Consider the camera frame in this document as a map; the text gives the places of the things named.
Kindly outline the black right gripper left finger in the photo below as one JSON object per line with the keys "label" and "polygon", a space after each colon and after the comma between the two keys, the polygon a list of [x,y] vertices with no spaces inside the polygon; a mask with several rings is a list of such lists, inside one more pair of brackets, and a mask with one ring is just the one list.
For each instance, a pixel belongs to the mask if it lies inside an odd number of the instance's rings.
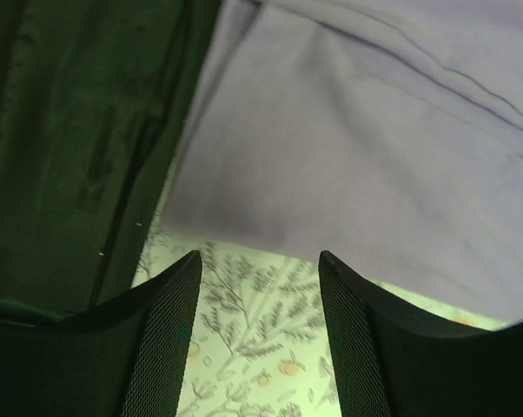
{"label": "black right gripper left finger", "polygon": [[60,321],[0,305],[0,416],[174,416],[202,258]]}

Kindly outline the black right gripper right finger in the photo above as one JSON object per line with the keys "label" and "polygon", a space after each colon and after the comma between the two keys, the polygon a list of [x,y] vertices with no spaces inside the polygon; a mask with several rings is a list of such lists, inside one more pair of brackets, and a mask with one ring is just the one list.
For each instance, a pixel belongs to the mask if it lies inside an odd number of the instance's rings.
{"label": "black right gripper right finger", "polygon": [[366,280],[328,251],[322,306],[345,416],[523,416],[523,321],[449,321]]}

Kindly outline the purple t shirt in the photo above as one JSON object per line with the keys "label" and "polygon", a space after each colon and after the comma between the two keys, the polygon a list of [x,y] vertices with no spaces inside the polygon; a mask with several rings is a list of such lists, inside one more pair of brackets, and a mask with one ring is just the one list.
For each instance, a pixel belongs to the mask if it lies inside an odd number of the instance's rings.
{"label": "purple t shirt", "polygon": [[523,1],[227,1],[163,212],[523,319]]}

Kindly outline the floral tablecloth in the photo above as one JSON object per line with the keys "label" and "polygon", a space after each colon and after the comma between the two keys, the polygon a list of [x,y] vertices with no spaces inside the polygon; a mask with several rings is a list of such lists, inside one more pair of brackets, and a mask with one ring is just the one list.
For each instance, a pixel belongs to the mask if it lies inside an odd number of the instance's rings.
{"label": "floral tablecloth", "polygon": [[340,414],[317,267],[150,223],[135,284],[189,251],[202,287],[177,408],[181,416]]}

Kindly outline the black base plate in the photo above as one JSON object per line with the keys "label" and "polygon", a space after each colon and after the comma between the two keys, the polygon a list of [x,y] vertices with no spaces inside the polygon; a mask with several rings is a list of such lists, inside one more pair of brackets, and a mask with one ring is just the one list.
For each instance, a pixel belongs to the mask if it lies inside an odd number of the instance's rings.
{"label": "black base plate", "polygon": [[0,316],[126,291],[217,1],[0,1]]}

